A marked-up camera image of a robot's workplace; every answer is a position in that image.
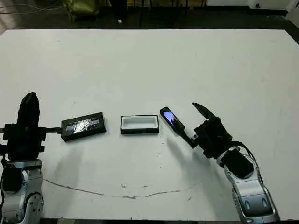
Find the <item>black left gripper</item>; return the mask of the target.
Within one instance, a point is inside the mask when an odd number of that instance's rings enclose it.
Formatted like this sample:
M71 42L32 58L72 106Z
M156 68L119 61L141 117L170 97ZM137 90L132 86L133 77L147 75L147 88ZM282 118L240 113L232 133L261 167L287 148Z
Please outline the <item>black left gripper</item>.
M29 98L29 122L33 127L25 127L27 116L27 100ZM10 160L34 160L39 153L45 151L42 142L47 133L61 133L60 127L38 127L40 116L39 100L32 92L27 94L20 103L18 124L5 124L1 133L7 145L0 146L0 154L8 154Z

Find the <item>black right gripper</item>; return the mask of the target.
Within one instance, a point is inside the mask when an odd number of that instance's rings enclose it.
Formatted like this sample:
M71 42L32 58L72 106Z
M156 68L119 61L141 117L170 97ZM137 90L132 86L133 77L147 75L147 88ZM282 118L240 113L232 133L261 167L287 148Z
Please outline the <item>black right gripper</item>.
M194 129L195 134L189 137L185 130L180 131L180 136L191 148L199 146L205 157L217 159L221 154L233 146L232 136L226 131L221 119L206 107L192 102L192 105L206 120Z

